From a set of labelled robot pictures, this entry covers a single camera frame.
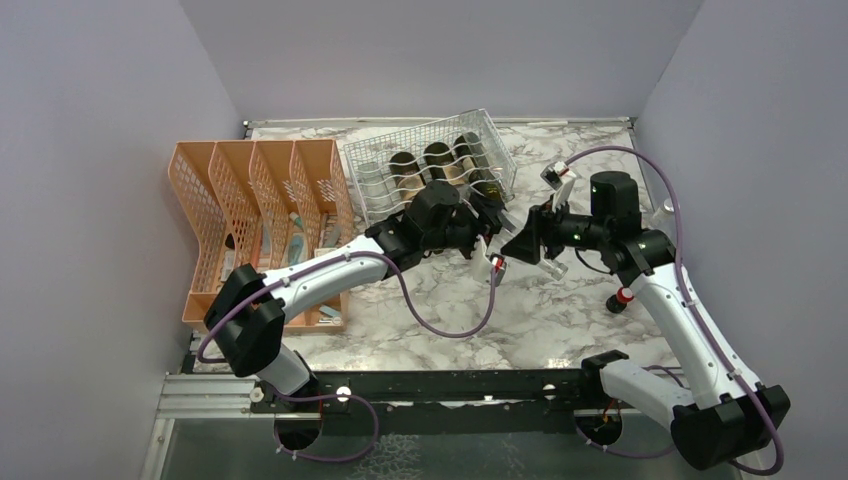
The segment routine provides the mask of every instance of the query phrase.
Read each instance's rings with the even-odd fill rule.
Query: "white wall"
[[[239,113],[636,115],[702,0],[181,0]]]
[[[7,0],[0,45],[0,478],[136,478],[196,255],[165,169],[239,117],[177,0]]]
[[[693,283],[793,402],[781,478],[848,469],[846,23],[844,0],[706,0],[636,125],[680,192]]]

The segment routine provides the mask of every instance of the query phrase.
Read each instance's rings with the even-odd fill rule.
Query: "marble surface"
[[[263,128],[254,139],[333,137],[344,144],[401,127]],[[598,145],[632,146],[621,126],[503,126],[498,128],[518,165],[515,199],[507,207],[526,218],[527,209],[551,194],[539,178],[557,158]],[[573,168],[579,180],[571,196],[575,213],[589,212],[588,178],[595,172],[622,170],[639,182],[643,212],[651,211],[639,165],[620,152],[603,152]],[[592,252],[590,264],[602,266]],[[553,281],[538,268],[513,261],[497,289],[489,324],[472,338],[441,338],[412,318],[397,280],[351,291],[350,323],[343,334],[284,336],[314,370],[445,370],[578,367],[584,357],[619,349],[643,365],[677,362],[659,328],[638,301],[612,315],[604,301],[618,288],[616,279],[586,269],[571,250],[559,261],[568,265],[565,278]],[[434,255],[404,273],[419,313],[442,330],[463,331],[483,314],[488,288],[472,280],[458,252]],[[214,345],[209,356],[218,356]],[[196,372],[229,371],[226,365],[195,365]]]

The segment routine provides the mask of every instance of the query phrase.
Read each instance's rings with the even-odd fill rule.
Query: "white wire basket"
[[[463,137],[470,140],[459,141]],[[442,166],[427,165],[424,150],[435,142],[450,147],[453,161]],[[412,201],[414,195],[424,188],[399,188],[398,181],[409,175],[395,175],[389,169],[389,160],[397,153],[409,152],[415,157],[421,175],[426,183],[432,181],[461,181],[471,187],[484,181],[495,181],[503,200],[513,197],[516,166],[512,157],[495,129],[492,119],[484,109],[471,110],[459,115],[408,128],[395,133],[381,135],[344,147],[345,157],[350,170],[350,178],[356,186],[356,193],[362,207],[362,217],[366,225],[384,220],[389,215],[401,211]],[[475,164],[470,166],[465,160],[474,157]],[[461,175],[450,179],[434,178],[435,168],[448,166],[460,167]],[[485,180],[475,171],[486,170]]]

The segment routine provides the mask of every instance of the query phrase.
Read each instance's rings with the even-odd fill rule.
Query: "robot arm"
[[[733,375],[724,372],[678,290],[674,246],[662,232],[641,226],[635,181],[622,172],[593,175],[591,215],[578,215],[569,211],[573,176],[567,173],[556,171],[556,182],[543,174],[557,192],[532,207],[524,228],[505,243],[498,238],[502,203],[479,195],[464,202],[454,187],[428,183],[406,211],[373,225],[333,253],[262,275],[250,265],[235,269],[205,324],[216,331],[216,342],[236,376],[256,374],[284,395],[308,396],[313,390],[308,384],[315,377],[297,353],[281,347],[285,323],[339,292],[390,277],[395,270],[387,267],[385,258],[404,271],[417,265],[425,252],[458,249],[472,259],[475,277],[484,277],[493,269],[491,249],[485,245],[497,245],[499,253],[530,264],[552,261],[565,247],[597,250],[657,322],[691,386],[673,386],[626,355],[609,352],[583,362],[601,395],[627,402],[669,429],[680,453],[699,469],[763,448],[770,437],[735,376],[756,386],[775,425],[785,416],[789,399],[779,385],[766,388],[760,382],[699,306],[718,345],[734,360]],[[497,284],[500,276],[490,278]],[[697,302],[694,291],[690,296]],[[251,305],[238,308],[248,298]]]
[[[556,164],[542,178],[556,189],[548,202],[531,207],[524,229],[501,253],[528,263],[556,258],[565,247],[596,250],[601,260],[645,306],[686,374],[690,390],[671,385],[627,360],[621,352],[584,360],[583,368],[600,382],[604,394],[634,406],[669,429],[681,455],[704,469],[765,447],[770,435],[751,398],[755,395],[775,426],[789,409],[779,385],[765,387],[728,344],[690,286],[691,302],[681,294],[675,274],[675,248],[659,230],[641,225],[636,182],[623,172],[594,174],[591,215],[572,214],[566,198],[574,177]],[[728,373],[719,352],[693,316],[698,308],[706,330],[729,358]]]
[[[309,368],[280,344],[289,320],[343,291],[412,268],[425,252],[458,249],[470,259],[479,244],[500,232],[502,209],[501,202],[480,195],[463,201],[453,186],[430,182],[407,210],[332,253],[263,274],[249,264],[233,270],[204,318],[209,336],[236,376],[255,374],[284,395],[307,396]],[[505,271],[502,261],[495,270],[497,285]],[[250,305],[242,305],[246,299]]]

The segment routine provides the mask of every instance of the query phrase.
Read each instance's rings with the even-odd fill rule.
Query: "purple cable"
[[[489,283],[491,285],[491,288],[489,290],[489,305],[486,308],[486,313],[483,314],[483,318],[482,318],[482,320],[480,320],[480,323],[476,327],[472,328],[471,330],[468,330],[467,332],[451,333],[451,332],[445,332],[445,331],[439,330],[438,328],[430,325],[427,322],[427,320],[424,320],[421,317],[421,315],[419,315],[418,312],[415,310],[415,307],[412,305],[412,298],[409,296],[409,289],[407,289],[407,287],[406,287],[406,281],[403,279],[403,273],[400,271],[400,268],[398,268],[398,266],[395,264],[395,262],[393,262],[389,257],[387,257],[385,255],[381,255],[379,253],[375,253],[375,252],[351,252],[350,257],[351,258],[353,258],[353,257],[368,257],[368,258],[376,258],[377,260],[383,261],[392,270],[392,272],[394,272],[394,274],[397,276],[398,282],[400,283],[400,289],[403,292],[403,298],[404,298],[404,300],[406,300],[406,305],[409,307],[409,311],[410,311],[410,313],[412,313],[412,316],[415,317],[415,320],[417,320],[418,323],[420,323],[422,327],[426,328],[427,330],[430,330],[431,332],[435,333],[436,335],[440,335],[442,337],[447,337],[447,338],[470,337],[470,336],[474,335],[475,333],[479,332],[483,327],[486,326],[487,323],[489,323],[489,318],[491,318],[492,312],[495,309],[495,288],[497,286],[496,285],[497,271],[495,269],[492,269],[492,276],[491,276],[491,279],[489,281]],[[318,270],[321,270],[322,268],[324,268],[326,266],[329,266],[329,265],[332,265],[332,264],[338,263],[338,262],[344,262],[344,261],[347,261],[347,257],[345,257],[345,256],[333,257],[333,258],[330,258],[328,260],[324,260],[323,262],[318,262],[315,265],[312,265],[310,267],[304,268],[303,270],[301,270],[299,272],[292,273],[288,277],[288,279],[289,279],[289,281],[295,281],[295,280],[300,279],[301,277],[304,277],[304,276],[309,275],[311,273],[314,273]],[[227,323],[229,323],[233,319],[233,317],[236,316],[236,314],[238,312],[242,311],[245,307],[247,307],[248,305],[253,303],[259,297],[265,295],[266,293],[269,293],[273,290],[276,290],[279,287],[282,287],[284,285],[284,283],[285,283],[285,280],[281,279],[281,280],[277,280],[276,282],[271,283],[270,285],[266,285],[266,286],[260,288],[259,290],[257,290],[256,292],[254,292],[253,294],[251,294],[250,296],[248,296],[247,298],[242,300],[241,303],[236,305],[232,310],[227,312],[227,314],[224,315],[224,317],[221,318],[221,320],[219,320],[218,323],[216,323],[215,326],[212,327],[211,330],[209,330],[209,333],[200,342],[200,346],[197,348],[197,360],[200,363],[225,363],[227,360],[224,359],[224,358],[207,358],[204,355],[204,353],[206,352],[206,347],[209,345],[209,342],[211,342],[212,339],[214,339],[215,336],[218,335],[218,332],[220,332],[221,329],[224,328],[224,326]]]
[[[678,368],[678,367],[663,367],[662,365],[651,365],[650,367],[645,367],[645,370],[648,370],[648,371],[650,371],[650,370],[662,370],[663,372],[668,374],[668,376],[671,377],[672,380],[677,382],[677,384],[680,385],[680,387],[682,388],[683,382],[680,381],[680,377],[678,377],[677,375],[674,374],[674,372],[671,371],[674,368]],[[589,437],[587,437],[586,434],[583,432],[583,430],[580,430],[580,427],[577,427],[576,430],[577,430],[577,435],[579,435],[580,438],[582,438],[583,440],[586,441],[586,445],[589,445],[592,448],[600,450],[604,453],[609,453],[610,455],[613,455],[613,456],[616,456],[616,457],[631,458],[633,460],[650,460],[650,459],[654,459],[654,458],[664,457],[664,456],[670,454],[671,452],[673,452],[675,450],[675,446],[674,446],[673,443],[671,445],[665,447],[664,449],[658,451],[658,452],[651,452],[651,453],[627,452],[627,451],[624,451],[624,450],[618,450],[618,449],[615,449],[615,448],[610,448],[609,446],[604,448],[604,445],[596,443],[596,442],[592,441]]]
[[[651,370],[662,370],[663,372],[665,372],[666,375],[671,377],[671,379],[674,380],[674,382],[677,383],[680,388],[686,388],[683,386],[683,382],[680,381],[680,377],[678,377],[677,375],[675,375],[674,372],[672,372],[672,370],[679,368],[680,367],[663,367],[662,365],[651,365],[650,367],[645,367],[645,370],[649,372]]]
[[[324,400],[332,400],[340,397],[350,398],[351,400],[356,400],[357,402],[365,405],[368,409],[368,412],[371,414],[371,418],[374,419],[374,433],[371,434],[371,440],[368,442],[368,445],[365,446],[362,450],[352,453],[350,455],[345,455],[344,457],[321,457],[318,455],[312,455],[309,453],[295,453],[295,451],[289,450],[286,448],[283,443],[280,441],[280,436],[277,432],[277,427],[274,426],[274,441],[277,442],[277,447],[280,451],[286,452],[289,455],[295,456],[295,458],[305,458],[307,460],[313,460],[316,462],[324,462],[324,463],[347,463],[352,462],[354,460],[358,460],[370,452],[374,446],[377,444],[377,439],[380,436],[380,419],[377,417],[377,411],[374,410],[374,406],[371,405],[368,400],[360,397],[359,395],[339,395],[339,394],[327,394],[327,395],[316,395],[314,397],[290,397],[288,395],[283,395],[277,390],[273,385],[267,384],[274,391],[274,395],[279,397],[282,400],[287,402],[294,403],[305,403],[305,402],[323,402]]]
[[[436,327],[433,327],[432,325],[427,323],[427,321],[424,320],[418,314],[418,312],[415,310],[415,307],[412,305],[412,298],[409,296],[409,290],[406,287],[406,281],[404,281],[404,279],[403,279],[403,273],[400,271],[400,268],[398,268],[398,266],[395,264],[395,262],[393,262],[389,257],[387,257],[385,255],[381,255],[379,253],[375,253],[375,252],[352,252],[349,255],[349,257],[351,257],[351,258],[352,257],[369,257],[369,258],[376,258],[378,260],[382,260],[397,276],[398,282],[400,283],[401,291],[403,292],[403,298],[404,298],[404,300],[406,300],[406,305],[409,307],[409,311],[412,313],[412,316],[415,317],[416,320],[418,320],[418,323],[420,323],[421,326],[423,326],[427,330],[430,330],[431,332],[435,333],[436,335],[441,335],[443,337],[448,337],[448,338],[470,337],[471,335],[474,335],[475,333],[479,332],[483,327],[486,326],[487,323],[489,323],[489,318],[492,316],[492,311],[495,308],[495,288],[497,287],[497,285],[496,285],[497,270],[495,270],[495,269],[492,269],[492,276],[489,280],[489,283],[491,285],[491,288],[489,290],[489,305],[486,309],[486,313],[483,315],[483,319],[480,321],[480,323],[476,327],[472,328],[471,330],[468,330],[467,332],[450,333],[450,332],[444,332],[442,330],[437,329]],[[334,258],[324,260],[323,262],[318,262],[315,265],[304,268],[303,270],[301,270],[299,272],[292,273],[288,277],[288,281],[291,282],[291,281],[298,280],[301,277],[304,277],[304,276],[309,275],[311,273],[314,273],[318,270],[321,270],[322,268],[324,268],[326,266],[329,266],[329,265],[332,265],[332,264],[338,263],[338,262],[344,262],[344,261],[348,261],[348,257],[342,255],[342,256],[338,256],[338,257],[334,257]],[[224,328],[224,326],[227,323],[229,323],[236,316],[236,314],[238,312],[242,311],[245,307],[247,307],[248,305],[253,303],[254,300],[265,295],[266,293],[269,293],[269,292],[271,292],[271,291],[273,291],[273,290],[275,290],[279,287],[282,287],[285,284],[285,282],[286,282],[286,279],[280,279],[280,280],[277,280],[276,282],[271,283],[270,285],[266,285],[266,286],[260,288],[259,290],[257,290],[253,294],[249,295],[247,298],[245,298],[241,302],[239,302],[239,304],[236,305],[232,310],[227,312],[226,315],[224,315],[224,317],[221,318],[221,320],[219,320],[218,323],[216,323],[215,326],[212,327],[211,330],[209,330],[209,333],[200,342],[200,346],[197,348],[197,360],[200,361],[200,363],[224,363],[224,362],[226,362],[227,360],[225,358],[206,358],[204,356],[204,353],[206,351],[206,347],[209,345],[209,342],[211,342],[212,339],[214,339],[215,336],[218,335],[218,332],[220,332],[221,329]],[[362,398],[358,395],[338,395],[338,394],[317,395],[317,396],[314,396],[314,397],[301,397],[301,398],[290,397],[288,395],[283,395],[282,393],[280,393],[280,391],[277,390],[273,385],[268,384],[268,386],[271,387],[274,390],[275,395],[277,395],[281,399],[288,401],[288,402],[314,402],[314,401],[324,401],[324,400],[328,400],[328,399],[335,399],[335,398],[339,398],[339,397],[349,397],[349,398],[356,400],[357,402],[360,402],[363,405],[365,405],[365,407],[367,407],[368,411],[371,413],[371,417],[374,419],[374,434],[371,436],[371,441],[368,443],[368,445],[365,448],[363,448],[359,452],[354,453],[352,455],[347,455],[347,456],[338,457],[338,458],[319,457],[319,456],[316,456],[316,455],[310,455],[308,453],[304,453],[304,454],[300,454],[301,458],[305,458],[307,460],[314,460],[314,461],[317,461],[317,462],[345,463],[345,462],[350,462],[350,461],[353,461],[353,460],[356,460],[356,459],[359,459],[359,458],[365,456],[368,452],[371,451],[372,448],[374,448],[374,445],[377,443],[377,438],[380,435],[380,421],[377,417],[377,412],[374,410],[374,407],[370,403],[368,403],[368,401],[365,400],[364,398]],[[276,428],[274,429],[274,439],[276,440],[278,447],[282,451],[284,451],[288,454],[291,454],[291,455],[296,455],[293,451],[287,449],[286,447],[284,447],[282,445],[282,443],[280,443],[280,439],[277,435]]]
[[[683,222],[681,221],[680,215],[680,202],[678,202],[677,200],[677,194],[674,192],[674,188],[672,188],[671,186],[671,181],[668,179],[665,172],[662,171],[662,169],[656,162],[632,148],[620,147],[618,145],[605,145],[584,150],[566,160],[565,165],[571,165],[572,163],[576,162],[577,160],[583,157],[586,157],[593,153],[604,151],[618,151],[636,156],[643,162],[650,165],[651,168],[653,168],[654,171],[657,172],[657,175],[659,175],[660,179],[662,179],[663,183],[665,184],[665,188],[668,190],[668,195],[671,198],[672,207],[674,208],[675,234],[677,236],[677,251],[674,256],[674,275],[677,278],[678,286],[680,286],[680,293],[683,294],[683,299],[686,300],[686,304],[689,305],[688,308],[689,311],[692,312],[692,316],[695,318],[695,323],[698,324],[698,328],[701,330],[701,333],[704,334],[704,337],[706,337],[707,342],[710,344],[710,347],[712,347],[713,351],[716,352],[716,355],[718,355],[718,358],[719,360],[721,360],[721,363],[724,365],[728,372],[735,371],[736,367],[733,366],[733,362],[721,349],[721,345],[719,345],[718,340],[716,340],[713,333],[710,331],[709,328],[707,328],[706,321],[701,315],[701,312],[698,311],[697,306],[693,303],[692,295],[689,294],[689,289],[686,286],[686,281],[683,276]],[[745,394],[748,396],[748,398],[751,399],[751,402],[754,404],[754,408],[757,409],[757,413],[760,414],[760,417],[763,420],[763,424],[765,425],[766,430],[768,430],[769,435],[771,435],[771,438],[774,441],[775,456],[774,465],[763,470],[758,470],[742,465],[736,460],[731,460],[729,463],[734,467],[738,468],[739,470],[742,470],[746,473],[750,473],[752,475],[774,475],[775,473],[779,472],[781,468],[783,468],[784,460],[783,442],[780,440],[780,436],[777,434],[777,427],[774,426],[774,422],[772,422],[771,417],[769,417],[768,413],[766,412],[763,403],[754,393],[753,389],[751,389],[751,386],[748,385],[748,382],[746,382],[745,379],[739,375],[736,375],[734,379],[745,392]]]

